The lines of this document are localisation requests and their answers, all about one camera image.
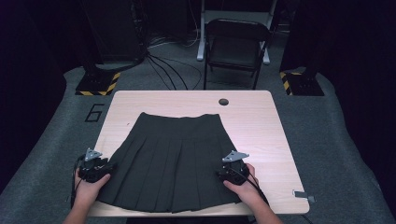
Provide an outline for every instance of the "table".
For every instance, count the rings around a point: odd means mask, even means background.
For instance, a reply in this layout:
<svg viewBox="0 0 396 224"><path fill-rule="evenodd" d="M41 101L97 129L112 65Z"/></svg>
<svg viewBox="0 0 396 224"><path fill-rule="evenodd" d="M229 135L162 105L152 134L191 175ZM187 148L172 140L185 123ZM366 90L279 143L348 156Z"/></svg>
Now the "table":
<svg viewBox="0 0 396 224"><path fill-rule="evenodd" d="M233 19L240 21L256 21L264 24L268 29L271 27L272 18L276 7L276 1L273 0L271 10L269 12L243 12L243 11L217 11L205 10L205 0L201 0L201 38L198 47L197 60L202 61L205 53L205 23L214 19ZM268 50L264 52L262 58L264 64L270 63Z"/></svg>
<svg viewBox="0 0 396 224"><path fill-rule="evenodd" d="M227 99L220 105L219 99ZM304 214L307 199L290 147L269 91L117 91L106 115L95 150L110 158L127 137L141 112L166 117L198 117L219 114L244 161L256 168L260 187L276 214ZM229 203L195 212L144 213L95 202L92 217L168 217L252 215L243 203Z"/></svg>

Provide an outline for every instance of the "black cable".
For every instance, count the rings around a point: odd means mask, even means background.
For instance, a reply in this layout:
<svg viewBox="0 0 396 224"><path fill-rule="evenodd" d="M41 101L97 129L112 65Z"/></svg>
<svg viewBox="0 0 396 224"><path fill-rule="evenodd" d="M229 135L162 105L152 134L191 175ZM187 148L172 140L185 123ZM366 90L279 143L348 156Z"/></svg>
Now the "black cable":
<svg viewBox="0 0 396 224"><path fill-rule="evenodd" d="M260 197L262 197L262 199L263 199L268 205L270 205L269 202L268 202L268 200L267 200L267 197L265 197L265 194L262 192L262 190L260 189L259 185L256 186L251 180L249 180L248 178L246 178L244 175L240 174L239 172L235 171L235 169L233 169L233 168L231 168L231 167L228 167L227 169L230 169L230 170L234 171L235 173L237 173L238 175L240 175L240 176L242 176L243 178L245 178L246 181L249 182L249 183L251 184L251 186L253 186L253 187L257 190L257 192L259 192Z"/></svg>
<svg viewBox="0 0 396 224"><path fill-rule="evenodd" d="M79 163L80 161L84 160L84 157L85 157L85 154L79 156L79 157L77 158L75 164L74 164L74 167L73 167L73 174L72 174L72 191L71 191L71 195L70 195L70 207L71 207L71 208L73 207L74 200L76 199L76 190L77 190L77 188L75 187L75 184L76 184L76 182L75 182L75 180L76 180L76 170L77 170L77 167L78 167L78 163Z"/></svg>
<svg viewBox="0 0 396 224"><path fill-rule="evenodd" d="M192 66L192 65L190 65L190 64L180 62L180 61L178 61L178 60L168 59L168 58L159 57L159 56L156 56L156 57L157 57L157 58L164 59L164 60L167 60L167 61L172 61L172 62L176 62L176 63L181 63L181 64L187 65L187 66L189 66L189 67L191 67L191 68L197 70L197 72L199 73L199 79L198 79L197 83L195 84L195 86L192 88L193 90L195 90L195 88L196 88L196 87L198 86L198 84L201 82L202 73L201 73L201 71L200 71L198 68L196 68L196 67L194 67L194 66Z"/></svg>
<svg viewBox="0 0 396 224"><path fill-rule="evenodd" d="M309 220L308 217L306 217L305 215L301 215L309 224L314 224L311 220Z"/></svg>
<svg viewBox="0 0 396 224"><path fill-rule="evenodd" d="M166 70L165 70L162 66L160 66L158 63L154 62L154 60L151 58L150 55L148 55L148 59L151 60L153 63L155 63L157 66L159 66L159 67L165 72L165 74L168 76L169 80L171 81L171 83L172 83L174 89L176 90L175 83L173 82L173 80L172 80L172 78L169 76L169 74L166 72Z"/></svg>
<svg viewBox="0 0 396 224"><path fill-rule="evenodd" d="M165 43L166 39L167 39L167 37L165 37L165 36L161 36L161 35L154 36L150 39L148 47L150 48L150 47L154 47L157 45L161 45L161 44Z"/></svg>
<svg viewBox="0 0 396 224"><path fill-rule="evenodd" d="M154 55L152 55L152 54L150 54L150 53L148 53L148 55L149 55L150 57L153 57L153 58L155 58L155 59L161 61L162 63L168 65L168 67L170 67L170 68L177 74L177 76L180 78L180 80L183 82L184 87L186 88L186 91L189 89L189 88L187 88L186 82L184 82L183 77L181 77L181 75L178 73L178 71L175 70L174 67L172 67L169 63L167 63L166 61L162 60L161 58L159 58L159 57L157 57L157 56L154 56Z"/></svg>
<svg viewBox="0 0 396 224"><path fill-rule="evenodd" d="M248 173L249 175L251 175L251 177L253 178L254 182L256 183L257 187L260 187L259 183L257 182L256 178L251 174Z"/></svg>
<svg viewBox="0 0 396 224"><path fill-rule="evenodd" d="M189 0L189 9L190 9L190 13L191 13L192 20L194 21L195 33L196 33L196 35L195 35L195 39L192 41L191 44L189 44L189 45L183 45L183 47L187 47L187 48L193 46L193 45L199 40L198 25L197 25L197 21L196 21L196 19L195 19L195 17L194 17L194 13L192 12L191 0Z"/></svg>
<svg viewBox="0 0 396 224"><path fill-rule="evenodd" d="M157 75L160 77L160 79L163 81L163 84L166 86L166 88L168 88L168 90L171 90L168 85L166 84L165 80L163 80L163 77L160 75L160 73L157 71L157 69L155 69L154 65L152 65L150 59L148 59L148 63L151 65L152 69L154 69L154 71L157 73Z"/></svg>

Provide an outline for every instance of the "black pleated skirt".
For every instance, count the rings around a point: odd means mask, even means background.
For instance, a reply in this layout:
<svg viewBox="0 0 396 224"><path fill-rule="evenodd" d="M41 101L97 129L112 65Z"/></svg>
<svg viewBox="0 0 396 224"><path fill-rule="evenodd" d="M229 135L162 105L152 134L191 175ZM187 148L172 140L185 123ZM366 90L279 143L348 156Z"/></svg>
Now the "black pleated skirt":
<svg viewBox="0 0 396 224"><path fill-rule="evenodd" d="M221 159L232 150L219 115L142 113L111 157L118 167L97 200L129 210L172 213L238 203L216 176Z"/></svg>

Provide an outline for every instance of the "gray carpet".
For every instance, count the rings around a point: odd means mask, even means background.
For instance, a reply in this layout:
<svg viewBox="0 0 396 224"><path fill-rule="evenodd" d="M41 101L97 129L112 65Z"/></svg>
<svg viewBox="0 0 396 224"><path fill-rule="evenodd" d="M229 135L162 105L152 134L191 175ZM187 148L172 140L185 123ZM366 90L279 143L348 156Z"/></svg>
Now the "gray carpet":
<svg viewBox="0 0 396 224"><path fill-rule="evenodd" d="M273 94L305 191L317 199L306 216L313 223L395 223L373 173L361 160L347 133L332 84L318 75L324 97L286 95L278 73L286 39L285 34L276 34L269 49L271 63L262 67L257 89ZM189 48L167 44L149 51L203 72L204 64L196 61L197 48L197 44ZM194 68L169 63L183 76L189 89L200 80ZM63 101L29 157L0 195L0 223L61 223L69 212L69 203L64 200L70 193L74 162L87 147L94 147L113 97L113 94L76 96L75 87L83 75L82 68L64 74L67 90ZM145 60L121 73L115 91L172 88L167 77L163 73L162 76L167 86ZM177 89L184 90L178 77L174 73L170 76ZM196 90L202 87L201 80ZM207 88L243 89L213 83ZM95 108L103 111L99 121L84 122L94 104L104 104ZM280 217L285 223L307 223L301 216ZM124 223L125 220L90 217L88 223Z"/></svg>

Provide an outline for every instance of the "black chair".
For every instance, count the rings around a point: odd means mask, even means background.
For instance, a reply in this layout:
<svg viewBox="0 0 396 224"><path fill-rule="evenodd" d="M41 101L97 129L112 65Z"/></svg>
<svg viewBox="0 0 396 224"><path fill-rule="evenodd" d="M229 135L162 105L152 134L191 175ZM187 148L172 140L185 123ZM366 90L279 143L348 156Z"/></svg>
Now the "black chair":
<svg viewBox="0 0 396 224"><path fill-rule="evenodd" d="M205 77L207 66L251 72L253 90L262 67L262 57L269 38L267 27L253 21L217 19L205 26Z"/></svg>

